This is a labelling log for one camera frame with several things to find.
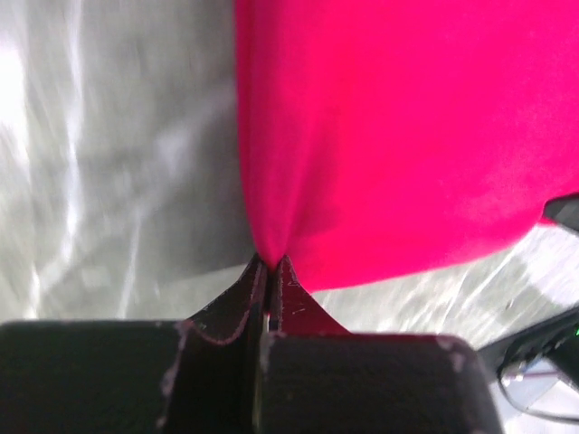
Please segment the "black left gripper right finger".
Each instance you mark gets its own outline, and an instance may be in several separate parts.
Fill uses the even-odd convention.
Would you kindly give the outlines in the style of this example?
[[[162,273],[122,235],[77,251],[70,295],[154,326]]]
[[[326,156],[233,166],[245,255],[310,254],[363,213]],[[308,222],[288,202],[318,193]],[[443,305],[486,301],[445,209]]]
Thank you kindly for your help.
[[[451,335],[355,334],[282,259],[257,381],[260,433],[500,433],[476,352]]]

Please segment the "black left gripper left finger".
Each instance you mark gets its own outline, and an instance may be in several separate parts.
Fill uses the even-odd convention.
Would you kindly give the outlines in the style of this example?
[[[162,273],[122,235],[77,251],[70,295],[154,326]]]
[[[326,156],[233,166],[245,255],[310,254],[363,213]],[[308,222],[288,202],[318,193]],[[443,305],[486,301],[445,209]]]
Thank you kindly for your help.
[[[248,433],[267,270],[183,320],[1,327],[4,433]]]

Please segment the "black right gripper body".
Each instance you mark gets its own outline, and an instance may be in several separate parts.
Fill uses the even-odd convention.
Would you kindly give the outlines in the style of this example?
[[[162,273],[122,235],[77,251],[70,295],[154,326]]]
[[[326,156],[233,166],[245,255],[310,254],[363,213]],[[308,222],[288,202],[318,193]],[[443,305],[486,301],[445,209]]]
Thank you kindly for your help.
[[[482,419],[578,416],[578,198],[549,202],[553,228],[534,229],[495,269],[481,297],[477,343]]]

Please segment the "pink-red t-shirt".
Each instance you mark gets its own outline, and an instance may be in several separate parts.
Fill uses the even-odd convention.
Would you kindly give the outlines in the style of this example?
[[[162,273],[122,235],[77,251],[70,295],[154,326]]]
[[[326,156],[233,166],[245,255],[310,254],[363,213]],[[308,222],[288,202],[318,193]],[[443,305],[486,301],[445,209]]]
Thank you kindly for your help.
[[[253,241],[308,290],[478,259],[578,190],[575,1],[238,1]]]

